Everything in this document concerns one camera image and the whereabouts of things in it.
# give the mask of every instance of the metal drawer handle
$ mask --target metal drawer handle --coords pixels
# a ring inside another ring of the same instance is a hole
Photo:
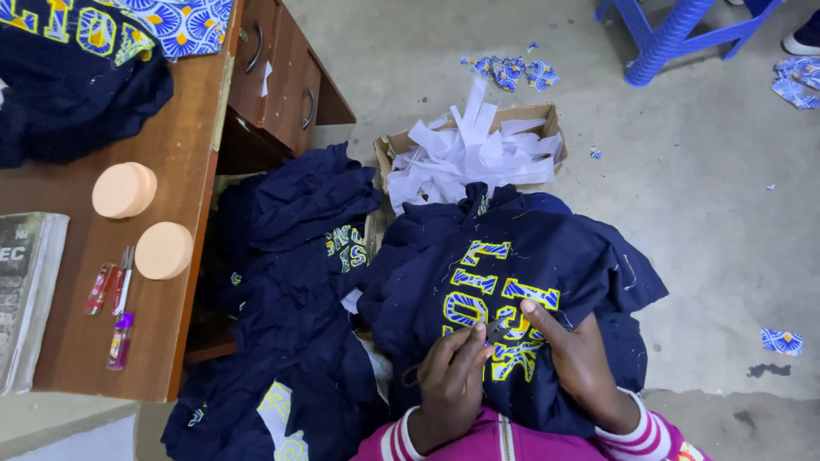
[[[245,73],[250,74],[253,70],[253,67],[256,66],[257,61],[259,61],[259,57],[262,55],[262,45],[265,43],[265,35],[262,33],[262,27],[259,25],[258,22],[253,22],[253,28],[256,29],[257,35],[259,35],[259,45],[257,46],[256,54],[253,55],[253,59],[251,62],[245,66]]]
[[[307,96],[310,98],[310,113],[307,115],[305,122],[302,124],[302,129],[307,130],[310,122],[313,120],[313,113],[316,109],[316,98],[313,97],[313,90],[307,89]]]

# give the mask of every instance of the concrete floor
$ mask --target concrete floor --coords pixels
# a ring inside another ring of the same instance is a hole
[[[787,2],[733,60],[709,50],[634,89],[622,79],[634,45],[614,11],[594,22],[595,0],[286,3],[358,115],[317,145],[349,139],[364,162],[375,162],[377,136],[463,104],[465,52],[518,56],[541,43],[527,57],[561,81],[487,100],[558,105],[570,157],[546,190],[617,226],[667,284],[670,296],[637,315],[650,408],[715,459],[820,459],[820,112],[769,89],[781,37],[820,4]],[[744,17],[718,1],[707,22]],[[804,353],[763,350],[761,327],[802,333]]]

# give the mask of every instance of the blue plastic stool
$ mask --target blue plastic stool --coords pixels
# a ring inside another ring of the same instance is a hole
[[[731,51],[723,57],[732,59],[755,30],[772,15],[774,9],[786,0],[746,0],[752,19],[687,40],[686,37],[715,1],[677,0],[656,30],[649,26],[637,0],[601,0],[601,5],[595,11],[595,20],[601,21],[604,13],[615,4],[640,49],[640,55],[623,79],[632,86],[646,86],[667,61],[690,52],[734,40]]]

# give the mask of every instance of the cardboard box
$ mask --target cardboard box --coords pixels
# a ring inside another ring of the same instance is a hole
[[[493,125],[490,127],[490,133],[496,130],[501,130],[501,122],[508,120],[533,120],[536,118],[547,119],[543,126],[537,126],[531,130],[523,131],[524,133],[536,133],[542,138],[555,136],[560,133],[563,139],[563,146],[561,153],[555,158],[555,175],[561,170],[561,165],[567,159],[567,137],[564,136],[561,126],[558,124],[558,111],[555,104],[543,103],[537,106],[525,107],[510,107],[509,109],[502,109],[495,113]],[[456,128],[456,122],[451,119],[440,128],[436,130],[443,130],[446,128]],[[393,160],[396,155],[406,153],[410,150],[410,146],[415,145],[408,137],[410,130],[402,131],[396,135],[385,135],[373,141],[373,148],[376,150],[376,159],[379,162],[379,176],[381,178],[381,188],[387,194],[387,175],[393,170]],[[520,189],[538,189],[542,185],[522,185]]]

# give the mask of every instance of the wooden desk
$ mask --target wooden desk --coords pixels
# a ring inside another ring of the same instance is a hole
[[[67,166],[29,164],[17,170],[0,170],[0,214],[42,211],[71,217],[34,375],[36,390],[157,402],[176,398],[230,84],[238,61],[237,18],[243,17],[244,4],[249,1],[260,0],[234,0],[220,54],[182,58],[170,65],[174,96],[146,121],[139,135]],[[284,6],[277,5],[280,14],[287,16],[277,16],[276,21],[289,17]],[[270,44],[266,54],[271,62],[276,47],[287,44],[288,40],[281,39]],[[309,44],[307,52],[321,72],[315,118],[323,125],[354,123],[355,116]],[[259,97],[258,103],[278,107],[279,102],[272,99],[277,83],[270,84],[271,96]],[[275,142],[269,132],[247,132],[253,137],[247,144],[266,137]],[[246,144],[236,133],[230,138]],[[264,155],[262,150],[254,149],[250,157],[258,160]],[[151,168],[157,175],[157,195],[137,217],[111,220],[93,211],[91,190],[103,170],[120,162],[139,162]],[[113,296],[108,296],[106,306],[96,316],[84,314],[84,301],[102,264],[118,263],[126,245],[135,244],[146,229],[160,221],[188,228],[194,236],[194,257],[185,272],[169,281],[150,281],[134,271],[127,305],[127,310],[135,313],[133,342],[125,369],[110,372],[106,361],[114,327],[110,314]]]

